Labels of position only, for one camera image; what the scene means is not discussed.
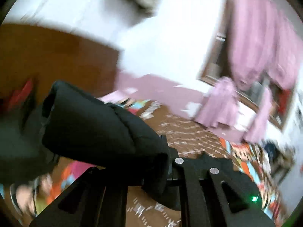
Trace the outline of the pink curtain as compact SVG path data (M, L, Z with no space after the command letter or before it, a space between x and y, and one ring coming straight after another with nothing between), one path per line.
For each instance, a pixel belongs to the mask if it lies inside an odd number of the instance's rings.
M216 128L220 124L232 127L236 124L237 113L238 93L234 82L222 77L203 98L195 122L207 128Z
M302 40L272 0L233 0L228 57L238 90L266 77L282 90L294 87L302 61Z

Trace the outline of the brown wooden window frame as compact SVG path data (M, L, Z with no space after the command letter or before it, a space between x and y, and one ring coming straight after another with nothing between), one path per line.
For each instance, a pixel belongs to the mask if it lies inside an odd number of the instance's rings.
M270 0L232 0L227 30L227 65L207 97L196 121L206 127L233 126L237 91L247 91L263 75L283 90L294 86L302 41L282 11Z

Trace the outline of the right pink curtain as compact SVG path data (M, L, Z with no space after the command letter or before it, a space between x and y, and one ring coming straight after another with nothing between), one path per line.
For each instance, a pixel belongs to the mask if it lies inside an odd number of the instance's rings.
M266 77L282 90L294 87L302 61L302 40L272 0L233 0L228 57L238 90Z

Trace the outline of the large black jacket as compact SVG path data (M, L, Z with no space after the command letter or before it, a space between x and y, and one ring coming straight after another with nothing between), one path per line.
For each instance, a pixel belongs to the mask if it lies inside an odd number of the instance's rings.
M42 117L42 144L51 152L112 170L119 181L180 209L177 189L167 182L177 150L142 119L63 81L51 87Z

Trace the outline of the colourful cartoon bedspread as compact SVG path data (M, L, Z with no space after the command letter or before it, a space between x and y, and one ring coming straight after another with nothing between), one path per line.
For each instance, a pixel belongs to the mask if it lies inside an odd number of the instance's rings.
M260 147L244 144L244 152L239 154L234 145L207 131L196 123L170 114L161 115L155 105L141 109L135 116L142 119L157 134L165 135L169 147L177 150L181 158L197 159L202 154L213 158L231 159L233 169L247 174L257 185L261 194L262 210L274 222L274 226L294 226L296 219L292 216L284 219L281 196L275 189L273 181L261 170L260 162L263 151ZM106 169L88 163L91 167ZM117 178L112 170L111 175ZM181 225L181 212L168 208L153 200L140 186L122 181L128 186L125 226L176 226Z

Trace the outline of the brown wooden headboard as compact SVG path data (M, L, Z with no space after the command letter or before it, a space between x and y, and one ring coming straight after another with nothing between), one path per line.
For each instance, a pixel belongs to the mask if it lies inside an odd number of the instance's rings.
M95 97L113 91L119 51L81 36L30 25L1 25L1 97L27 79L43 101L56 80Z

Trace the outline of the left pink curtain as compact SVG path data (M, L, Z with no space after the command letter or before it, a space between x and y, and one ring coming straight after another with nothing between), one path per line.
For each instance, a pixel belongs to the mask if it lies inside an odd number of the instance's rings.
M222 77L203 98L195 122L207 128L216 128L220 124L232 127L236 124L237 113L238 93L234 82Z

